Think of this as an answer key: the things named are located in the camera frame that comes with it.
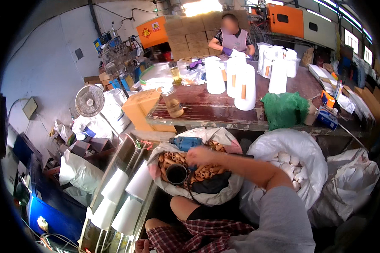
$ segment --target apron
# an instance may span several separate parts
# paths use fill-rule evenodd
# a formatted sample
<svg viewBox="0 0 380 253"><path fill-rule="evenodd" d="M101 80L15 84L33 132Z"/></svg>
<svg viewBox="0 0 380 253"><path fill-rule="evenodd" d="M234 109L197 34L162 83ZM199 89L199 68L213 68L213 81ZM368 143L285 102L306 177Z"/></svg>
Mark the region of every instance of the apron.
<svg viewBox="0 0 380 253"><path fill-rule="evenodd" d="M244 29L241 29L240 35L235 37L233 34L225 34L223 30L221 30L221 33L223 34L223 47L227 47L229 49L236 49L239 52L244 52L246 53L246 50L248 47L246 46L246 37L248 35L248 32L245 31ZM222 61L228 60L228 56L221 52L220 59Z"/></svg>

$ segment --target electric fan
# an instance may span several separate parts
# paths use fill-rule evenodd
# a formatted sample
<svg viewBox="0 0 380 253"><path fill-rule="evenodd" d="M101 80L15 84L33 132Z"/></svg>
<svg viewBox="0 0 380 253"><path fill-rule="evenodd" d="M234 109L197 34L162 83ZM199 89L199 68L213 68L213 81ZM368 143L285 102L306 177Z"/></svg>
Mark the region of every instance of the electric fan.
<svg viewBox="0 0 380 253"><path fill-rule="evenodd" d="M94 117L97 114L102 117L110 127L112 132L122 141L122 137L113 128L110 122L101 113L104 107L104 94L100 87L96 85L83 86L76 95L75 99L76 111L83 117Z"/></svg>

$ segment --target orange machine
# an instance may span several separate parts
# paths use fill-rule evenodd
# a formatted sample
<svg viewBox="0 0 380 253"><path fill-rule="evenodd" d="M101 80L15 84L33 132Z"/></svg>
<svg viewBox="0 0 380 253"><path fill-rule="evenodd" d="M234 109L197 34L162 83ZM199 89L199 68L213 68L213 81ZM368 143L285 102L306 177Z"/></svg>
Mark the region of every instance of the orange machine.
<svg viewBox="0 0 380 253"><path fill-rule="evenodd" d="M272 32L304 38L302 10L276 4L267 4L266 7Z"/></svg>
<svg viewBox="0 0 380 253"><path fill-rule="evenodd" d="M161 16L137 26L138 38L141 40L144 48L167 42L167 34L164 28L165 23L165 17Z"/></svg>

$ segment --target yellow liquid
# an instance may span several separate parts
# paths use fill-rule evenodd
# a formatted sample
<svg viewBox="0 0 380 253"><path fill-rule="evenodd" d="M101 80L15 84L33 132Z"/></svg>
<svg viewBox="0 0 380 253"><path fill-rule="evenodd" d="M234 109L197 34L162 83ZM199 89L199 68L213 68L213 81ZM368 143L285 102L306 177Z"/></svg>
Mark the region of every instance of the yellow liquid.
<svg viewBox="0 0 380 253"><path fill-rule="evenodd" d="M177 99L165 99L167 112L172 118L181 116L184 112L182 104Z"/></svg>

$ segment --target white wall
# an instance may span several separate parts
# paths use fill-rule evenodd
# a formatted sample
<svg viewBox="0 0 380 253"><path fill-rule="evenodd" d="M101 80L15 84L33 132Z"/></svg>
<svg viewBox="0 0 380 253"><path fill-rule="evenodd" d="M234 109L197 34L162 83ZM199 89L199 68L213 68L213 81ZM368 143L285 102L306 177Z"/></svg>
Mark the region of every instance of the white wall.
<svg viewBox="0 0 380 253"><path fill-rule="evenodd" d="M101 6L125 17L131 17L132 8L147 11L155 8L148 1L117 1L101 3ZM158 8L163 9L163 6L158 4ZM110 30L112 21L115 28L119 28L121 17L97 6L94 9L101 32ZM118 31L123 40L138 35L136 27L156 17L156 14L135 10L134 16L135 22L124 21ZM10 58L25 41L5 68L1 92L6 97L8 110L19 98L35 97L37 114L29 121L22 111L26 100L22 100L12 108L9 123L17 132L25 132L45 162L49 158L46 149L53 153L58 149L48 134L54 121L59 119L66 125L71 123L68 108L75 112L75 97L84 84L83 77L98 75L100 59L93 45L97 33L89 7L83 6L46 21L26 38L9 54ZM75 54L78 48L84 55L80 60Z"/></svg>

